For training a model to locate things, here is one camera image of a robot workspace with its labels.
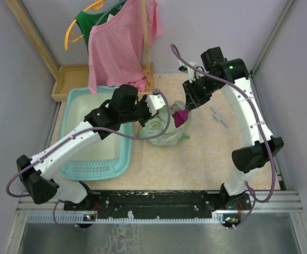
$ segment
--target magenta object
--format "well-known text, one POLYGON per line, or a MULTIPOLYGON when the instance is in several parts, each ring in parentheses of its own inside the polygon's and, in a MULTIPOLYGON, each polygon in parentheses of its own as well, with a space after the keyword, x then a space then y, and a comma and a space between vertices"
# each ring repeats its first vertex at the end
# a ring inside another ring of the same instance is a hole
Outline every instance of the magenta object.
POLYGON ((182 126, 187 121, 189 118, 189 112, 190 111, 188 110, 178 110, 172 115, 174 119, 174 126, 176 128, 182 126))

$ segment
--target blue hanger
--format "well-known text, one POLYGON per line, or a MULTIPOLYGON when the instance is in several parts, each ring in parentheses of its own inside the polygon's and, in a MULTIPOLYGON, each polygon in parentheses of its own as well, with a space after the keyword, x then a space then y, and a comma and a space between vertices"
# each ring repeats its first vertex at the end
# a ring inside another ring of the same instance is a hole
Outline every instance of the blue hanger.
POLYGON ((100 16, 99 20, 97 20, 95 25, 99 25, 99 23, 101 22, 101 20, 103 19, 103 17, 105 17, 113 8, 117 8, 117 9, 121 9, 123 8, 124 5, 122 5, 122 3, 125 3, 127 0, 121 0, 118 3, 114 4, 112 7, 110 7, 110 9, 108 9, 106 12, 103 13, 102 16, 100 16))

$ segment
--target wooden tray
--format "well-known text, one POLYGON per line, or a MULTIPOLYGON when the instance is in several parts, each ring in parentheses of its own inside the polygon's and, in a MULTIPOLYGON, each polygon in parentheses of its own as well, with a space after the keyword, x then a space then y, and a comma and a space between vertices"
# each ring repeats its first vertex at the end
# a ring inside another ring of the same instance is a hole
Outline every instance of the wooden tray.
MULTIPOLYGON (((146 64, 142 63, 142 68, 146 74, 146 64)), ((56 102, 64 102, 68 98, 69 92, 74 88, 87 87, 89 79, 88 65, 66 65, 59 68, 59 78, 54 83, 52 98, 56 102)), ((151 63, 151 78, 147 79, 147 86, 139 96, 152 93, 154 89, 153 63, 151 63)))

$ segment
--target white wall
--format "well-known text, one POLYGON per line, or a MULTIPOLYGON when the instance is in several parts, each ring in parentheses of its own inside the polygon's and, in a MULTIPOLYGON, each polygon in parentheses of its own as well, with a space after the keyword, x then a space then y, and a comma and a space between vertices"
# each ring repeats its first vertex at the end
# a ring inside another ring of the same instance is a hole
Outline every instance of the white wall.
MULTIPOLYGON (((106 0, 101 11, 117 0, 106 0)), ((252 68, 286 0, 157 0, 165 34, 151 50, 156 72, 176 71, 173 42, 183 57, 201 63, 200 54, 221 46, 225 57, 242 58, 252 68)), ((64 37, 74 17, 93 0, 23 0, 61 65, 86 64, 84 41, 64 49, 64 37)))
MULTIPOLYGON (((43 147, 54 80, 4 1, 0 1, 0 253, 18 200, 5 193, 17 173, 16 159, 43 147)), ((12 190, 22 189, 21 183, 12 190)))
POLYGON ((284 139, 285 177, 307 216, 307 1, 296 1, 256 81, 269 124, 284 139))

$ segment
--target laundry basket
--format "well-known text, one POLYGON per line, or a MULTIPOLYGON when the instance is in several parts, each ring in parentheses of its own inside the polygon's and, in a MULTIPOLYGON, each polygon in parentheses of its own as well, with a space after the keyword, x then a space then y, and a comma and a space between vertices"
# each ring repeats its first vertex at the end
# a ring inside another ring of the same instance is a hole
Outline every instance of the laundry basket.
MULTIPOLYGON (((117 87, 99 86, 95 95, 88 88, 71 90, 62 122, 63 138, 72 131, 92 109, 111 99, 117 87)), ((132 135, 132 123, 122 124, 120 132, 132 135)), ((121 175, 131 158, 132 140, 110 134, 104 140, 80 151, 60 169, 61 176, 72 180, 103 180, 121 175)))

